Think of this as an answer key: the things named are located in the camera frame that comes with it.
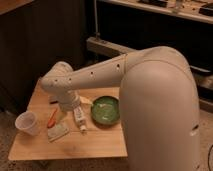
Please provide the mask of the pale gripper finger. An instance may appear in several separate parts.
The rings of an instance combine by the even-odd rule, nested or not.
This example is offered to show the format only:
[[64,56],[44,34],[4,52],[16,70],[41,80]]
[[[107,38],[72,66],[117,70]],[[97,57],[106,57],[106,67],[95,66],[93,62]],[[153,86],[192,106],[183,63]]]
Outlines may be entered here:
[[80,101],[84,104],[89,104],[89,105],[93,104],[93,102],[90,99],[83,97],[83,96],[80,96]]

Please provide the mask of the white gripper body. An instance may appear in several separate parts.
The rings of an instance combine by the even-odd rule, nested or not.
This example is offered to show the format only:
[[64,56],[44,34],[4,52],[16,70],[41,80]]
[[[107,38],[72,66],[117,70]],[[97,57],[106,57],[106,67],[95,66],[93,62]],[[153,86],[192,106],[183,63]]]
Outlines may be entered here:
[[76,92],[66,92],[58,96],[59,107],[62,111],[73,111],[78,107],[80,102],[80,97]]

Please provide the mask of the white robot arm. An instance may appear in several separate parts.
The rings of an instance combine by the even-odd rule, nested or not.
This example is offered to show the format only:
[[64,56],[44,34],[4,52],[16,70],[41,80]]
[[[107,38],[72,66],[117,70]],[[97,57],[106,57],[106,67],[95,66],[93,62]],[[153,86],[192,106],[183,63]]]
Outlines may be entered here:
[[200,171],[199,97],[186,58],[157,46],[73,71],[56,63],[42,88],[68,106],[68,92],[117,87],[129,171]]

